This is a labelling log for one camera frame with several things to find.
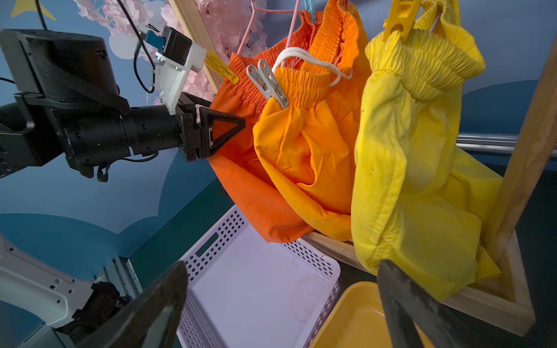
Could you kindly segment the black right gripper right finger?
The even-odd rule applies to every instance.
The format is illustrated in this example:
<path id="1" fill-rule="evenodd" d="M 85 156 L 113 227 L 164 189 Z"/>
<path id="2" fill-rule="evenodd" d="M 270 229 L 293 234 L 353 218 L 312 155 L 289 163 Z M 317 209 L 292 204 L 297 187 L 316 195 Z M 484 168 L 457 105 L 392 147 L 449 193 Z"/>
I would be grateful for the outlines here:
<path id="1" fill-rule="evenodd" d="M 394 262 L 379 264 L 377 284 L 393 347 L 482 347 L 483 340 Z"/>

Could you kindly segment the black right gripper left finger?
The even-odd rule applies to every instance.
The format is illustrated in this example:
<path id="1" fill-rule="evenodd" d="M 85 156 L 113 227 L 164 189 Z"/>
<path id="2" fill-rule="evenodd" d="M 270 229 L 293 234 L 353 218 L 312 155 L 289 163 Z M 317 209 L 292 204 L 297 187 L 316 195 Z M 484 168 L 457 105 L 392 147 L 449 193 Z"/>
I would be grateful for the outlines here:
<path id="1" fill-rule="evenodd" d="M 187 299 L 189 275 L 176 262 L 77 347 L 172 347 Z"/>

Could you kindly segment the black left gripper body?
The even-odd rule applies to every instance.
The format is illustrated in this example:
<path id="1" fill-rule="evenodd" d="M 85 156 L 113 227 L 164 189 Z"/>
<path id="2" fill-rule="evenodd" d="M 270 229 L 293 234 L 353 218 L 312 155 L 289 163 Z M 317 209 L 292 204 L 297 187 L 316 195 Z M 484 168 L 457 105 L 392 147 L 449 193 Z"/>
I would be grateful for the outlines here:
<path id="1" fill-rule="evenodd" d="M 187 162 L 205 160 L 214 155 L 212 127 L 204 114 L 211 102 L 182 92 L 178 104 L 178 123 L 181 128 L 182 151 Z"/>

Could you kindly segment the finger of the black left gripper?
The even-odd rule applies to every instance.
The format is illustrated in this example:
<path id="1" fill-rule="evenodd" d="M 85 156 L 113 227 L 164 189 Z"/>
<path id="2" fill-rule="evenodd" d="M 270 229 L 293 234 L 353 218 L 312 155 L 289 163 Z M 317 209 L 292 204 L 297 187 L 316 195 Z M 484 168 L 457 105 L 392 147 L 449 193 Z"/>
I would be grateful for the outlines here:
<path id="1" fill-rule="evenodd" d="M 200 159 L 207 159 L 215 155 L 246 127 L 246 120 L 243 117 L 207 107 L 197 107 L 197 114 L 201 133 L 201 147 L 197 150 Z"/>

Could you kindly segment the dark orange shorts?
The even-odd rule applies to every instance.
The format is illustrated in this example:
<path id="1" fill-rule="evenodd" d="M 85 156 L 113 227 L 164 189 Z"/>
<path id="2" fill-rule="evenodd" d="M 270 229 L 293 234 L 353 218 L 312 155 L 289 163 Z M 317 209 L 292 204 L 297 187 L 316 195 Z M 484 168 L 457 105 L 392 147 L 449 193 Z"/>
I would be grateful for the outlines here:
<path id="1" fill-rule="evenodd" d="M 310 233 L 310 227 L 289 205 L 272 183 L 253 147 L 253 128 L 267 99 L 247 76 L 248 65 L 265 59 L 274 63 L 286 40 L 249 58 L 232 55 L 229 67 L 239 82 L 225 82 L 211 105 L 212 110 L 242 117 L 246 127 L 226 143 L 209 163 L 229 197 L 266 242 L 288 243 Z"/>

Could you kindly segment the pink wire hanger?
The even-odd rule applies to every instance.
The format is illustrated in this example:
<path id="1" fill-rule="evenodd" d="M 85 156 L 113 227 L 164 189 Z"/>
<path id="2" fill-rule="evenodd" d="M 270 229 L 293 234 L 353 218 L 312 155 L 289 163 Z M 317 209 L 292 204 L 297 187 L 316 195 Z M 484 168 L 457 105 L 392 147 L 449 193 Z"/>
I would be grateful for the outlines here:
<path id="1" fill-rule="evenodd" d="M 286 37 L 286 43 L 284 45 L 284 47 L 288 49 L 290 47 L 295 46 L 294 29 L 296 29 L 298 18 L 303 13 L 300 10 L 300 1 L 296 1 L 294 10 L 264 9 L 259 7 L 258 1 L 251 1 L 250 7 L 251 7 L 251 17 L 249 19 L 249 23 L 247 25 L 244 35 L 242 36 L 242 40 L 241 43 L 239 44 L 237 52 L 232 57 L 231 60 L 231 68 L 233 70 L 237 70 L 238 73 L 241 70 L 244 70 L 252 62 L 252 59 L 250 57 L 242 56 L 242 52 L 245 49 L 248 49 L 249 44 L 252 44 L 252 47 L 249 49 L 249 52 L 255 52 L 255 55 L 259 55 L 259 53 L 263 53 L 266 49 L 268 49 L 268 47 L 266 46 L 267 33 L 265 32 L 265 27 L 263 24 L 263 19 L 265 18 L 266 15 L 283 14 L 283 15 L 292 16 L 289 34 Z"/>

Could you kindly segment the teal clothespin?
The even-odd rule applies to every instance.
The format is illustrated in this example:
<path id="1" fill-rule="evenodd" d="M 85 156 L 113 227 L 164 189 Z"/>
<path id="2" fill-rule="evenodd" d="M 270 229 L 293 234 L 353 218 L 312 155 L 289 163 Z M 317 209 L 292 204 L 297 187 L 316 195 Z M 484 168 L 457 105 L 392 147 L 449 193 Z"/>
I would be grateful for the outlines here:
<path id="1" fill-rule="evenodd" d="M 308 11 L 308 13 L 310 15 L 311 22 L 313 24 L 316 24 L 317 23 L 317 18 L 316 18 L 315 0 L 305 0 L 304 5 L 305 5 L 305 10 Z"/>

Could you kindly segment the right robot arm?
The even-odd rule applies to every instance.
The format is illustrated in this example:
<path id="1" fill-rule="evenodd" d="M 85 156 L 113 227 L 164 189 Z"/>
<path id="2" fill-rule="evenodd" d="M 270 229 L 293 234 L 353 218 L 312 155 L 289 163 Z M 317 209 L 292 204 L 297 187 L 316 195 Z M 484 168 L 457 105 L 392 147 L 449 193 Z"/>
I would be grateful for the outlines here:
<path id="1" fill-rule="evenodd" d="M 179 261 L 120 307 L 110 282 L 78 281 L 1 239 L 1 300 L 68 329 L 77 347 L 171 347 L 189 284 L 187 266 Z M 420 332 L 435 347 L 485 347 L 393 262 L 381 261 L 378 285 L 394 347 L 423 347 Z"/>

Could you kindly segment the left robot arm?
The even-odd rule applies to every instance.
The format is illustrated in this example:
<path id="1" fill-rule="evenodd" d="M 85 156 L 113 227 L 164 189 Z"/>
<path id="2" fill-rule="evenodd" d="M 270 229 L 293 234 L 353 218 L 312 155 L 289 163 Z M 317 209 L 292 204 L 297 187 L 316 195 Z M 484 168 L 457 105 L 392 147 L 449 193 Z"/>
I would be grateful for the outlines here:
<path id="1" fill-rule="evenodd" d="M 120 95 L 103 39 L 52 30 L 1 32 L 1 50 L 17 87 L 1 107 L 1 175 L 41 167 L 60 155 L 87 178 L 105 182 L 119 160 L 148 162 L 180 149 L 188 161 L 215 155 L 245 119 L 212 110 L 183 92 L 199 47 L 165 29 L 162 104 L 131 107 Z"/>

